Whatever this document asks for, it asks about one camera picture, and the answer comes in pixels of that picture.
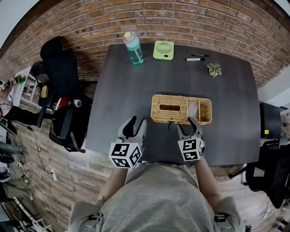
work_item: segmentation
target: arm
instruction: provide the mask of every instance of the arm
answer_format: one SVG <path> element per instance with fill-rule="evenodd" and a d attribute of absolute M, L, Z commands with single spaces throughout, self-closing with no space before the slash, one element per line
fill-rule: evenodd
<path fill-rule="evenodd" d="M 218 189 L 217 181 L 209 169 L 204 157 L 195 162 L 195 169 L 198 178 L 199 190 L 214 210 L 217 204 L 221 201 L 222 197 Z"/>
<path fill-rule="evenodd" d="M 0 91 L 0 98 L 6 98 L 13 89 L 13 84 L 10 84 L 6 89 Z"/>
<path fill-rule="evenodd" d="M 97 200 L 102 201 L 102 204 L 113 196 L 125 184 L 128 169 L 114 168 L 109 179 L 102 188 Z"/>

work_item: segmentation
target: wicker basket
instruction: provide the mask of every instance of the wicker basket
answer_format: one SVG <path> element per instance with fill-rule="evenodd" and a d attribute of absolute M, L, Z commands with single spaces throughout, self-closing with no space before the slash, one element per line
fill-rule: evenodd
<path fill-rule="evenodd" d="M 198 103 L 198 123 L 205 125 L 212 121 L 212 103 L 206 98 L 182 97 L 156 94 L 152 97 L 151 118 L 155 122 L 190 124 L 188 103 Z"/>

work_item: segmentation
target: green desk fan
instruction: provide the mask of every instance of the green desk fan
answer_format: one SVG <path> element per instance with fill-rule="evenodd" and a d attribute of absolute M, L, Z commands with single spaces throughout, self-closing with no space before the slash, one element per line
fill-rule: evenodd
<path fill-rule="evenodd" d="M 154 46 L 153 57 L 160 60 L 172 60 L 174 53 L 174 43 L 157 40 Z"/>

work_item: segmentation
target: wooden floor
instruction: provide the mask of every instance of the wooden floor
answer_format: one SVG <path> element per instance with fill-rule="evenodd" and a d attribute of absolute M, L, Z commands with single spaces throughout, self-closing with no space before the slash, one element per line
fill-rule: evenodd
<path fill-rule="evenodd" d="M 37 173 L 30 171 L 26 176 L 33 195 L 33 201 L 24 198 L 23 205 L 36 218 L 44 218 L 46 224 L 51 224 L 55 232 L 63 232 L 68 227 L 71 203 L 74 201 L 85 201 L 95 203 L 96 198 L 110 176 L 112 164 L 108 158 L 101 154 L 69 153 L 63 147 L 53 143 L 48 138 L 50 121 L 43 122 L 42 128 L 34 128 L 38 146 L 41 147 L 39 155 L 44 166 L 52 166 L 58 181 L 55 182 L 49 175 L 42 174 L 41 179 Z M 38 172 L 43 171 L 37 153 L 34 133 L 26 126 L 14 123 L 18 130 L 19 140 L 23 146 L 23 154 L 26 165 L 32 161 Z M 21 172 L 12 165 L 13 177 L 21 176 Z M 240 166 L 211 167 L 220 189 L 224 196 L 234 196 L 242 219 L 246 224 L 252 224 L 254 232 L 273 231 L 275 220 L 280 215 L 280 210 L 273 208 L 271 202 L 268 207 L 270 213 L 263 219 L 266 211 L 268 197 L 263 192 L 254 193 L 248 187 L 241 184 L 241 176 L 230 180 L 227 176 Z"/>

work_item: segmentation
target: gray t-shirt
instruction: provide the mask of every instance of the gray t-shirt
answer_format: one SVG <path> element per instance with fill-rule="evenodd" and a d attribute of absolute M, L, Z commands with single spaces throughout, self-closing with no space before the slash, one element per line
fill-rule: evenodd
<path fill-rule="evenodd" d="M 88 216 L 99 213 L 97 220 Z M 215 222 L 215 213 L 225 214 Z M 182 165 L 144 164 L 128 174 L 126 184 L 102 207 L 75 203 L 69 232 L 245 231 L 233 198 L 212 210 Z"/>

